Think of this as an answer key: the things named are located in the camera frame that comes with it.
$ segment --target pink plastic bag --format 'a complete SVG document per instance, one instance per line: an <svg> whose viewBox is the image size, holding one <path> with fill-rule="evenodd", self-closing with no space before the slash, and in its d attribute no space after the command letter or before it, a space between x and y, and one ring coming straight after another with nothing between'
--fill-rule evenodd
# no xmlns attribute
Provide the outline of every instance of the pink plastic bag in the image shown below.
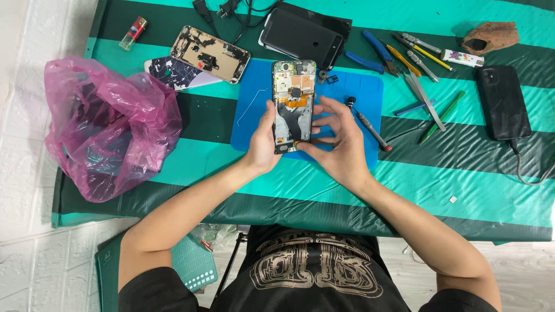
<svg viewBox="0 0 555 312"><path fill-rule="evenodd" d="M44 143L90 202L105 202L157 175L181 132L176 92L148 73L128 78L93 59L44 68L52 113Z"/></svg>

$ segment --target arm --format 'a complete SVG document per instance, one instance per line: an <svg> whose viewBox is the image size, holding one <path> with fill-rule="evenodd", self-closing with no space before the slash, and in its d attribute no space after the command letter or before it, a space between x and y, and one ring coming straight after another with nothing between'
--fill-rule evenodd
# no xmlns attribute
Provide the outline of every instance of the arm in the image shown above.
<svg viewBox="0 0 555 312"><path fill-rule="evenodd" d="M251 138L249 151L243 158L173 196L127 231L120 249L118 291L145 271L171 266L170 248L224 199L272 170L281 158L281 155L274 155L274 120L275 107L269 100L266 113Z"/></svg>
<svg viewBox="0 0 555 312"><path fill-rule="evenodd" d="M501 298L495 276L486 258L466 239L432 214L381 185L366 170L362 131L347 106L321 97L314 114L331 113L312 123L312 133L329 125L335 137L314 139L333 144L326 152L309 143L297 146L311 155L339 183L380 213L437 273L437 289L462 289L473 293L498 311Z"/></svg>

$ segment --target white floral lighter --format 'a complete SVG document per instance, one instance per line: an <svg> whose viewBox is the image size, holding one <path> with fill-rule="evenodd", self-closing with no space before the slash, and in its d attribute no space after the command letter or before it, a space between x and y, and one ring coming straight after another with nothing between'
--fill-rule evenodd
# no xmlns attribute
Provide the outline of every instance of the white floral lighter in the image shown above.
<svg viewBox="0 0 555 312"><path fill-rule="evenodd" d="M457 52L447 49L441 51L441 60L463 64L470 67L482 67L484 65L483 57L473 56L470 53Z"/></svg>

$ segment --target white brick wall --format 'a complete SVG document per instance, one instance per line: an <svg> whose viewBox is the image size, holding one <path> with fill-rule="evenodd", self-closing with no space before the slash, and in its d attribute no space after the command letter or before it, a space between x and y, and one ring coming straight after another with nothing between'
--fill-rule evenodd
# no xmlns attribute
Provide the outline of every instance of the white brick wall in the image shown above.
<svg viewBox="0 0 555 312"><path fill-rule="evenodd" d="M137 222L50 226L44 64L83 54L96 1L0 2L0 312L98 311L96 246Z"/></svg>

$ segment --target lighter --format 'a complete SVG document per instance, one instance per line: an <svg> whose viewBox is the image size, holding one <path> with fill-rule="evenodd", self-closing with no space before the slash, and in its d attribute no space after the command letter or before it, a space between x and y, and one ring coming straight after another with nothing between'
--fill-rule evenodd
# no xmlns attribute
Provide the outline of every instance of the lighter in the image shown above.
<svg viewBox="0 0 555 312"><path fill-rule="evenodd" d="M131 47L135 44L135 41L137 41L137 38L139 38L146 26L147 20L139 16L135 23L133 23L133 26L131 26L131 29L129 29L127 34L125 34L125 37L123 37L119 46L124 48L126 51L131 50Z"/></svg>
<svg viewBox="0 0 555 312"><path fill-rule="evenodd" d="M470 67L482 67L484 65L483 57L447 49L441 51L441 60Z"/></svg>

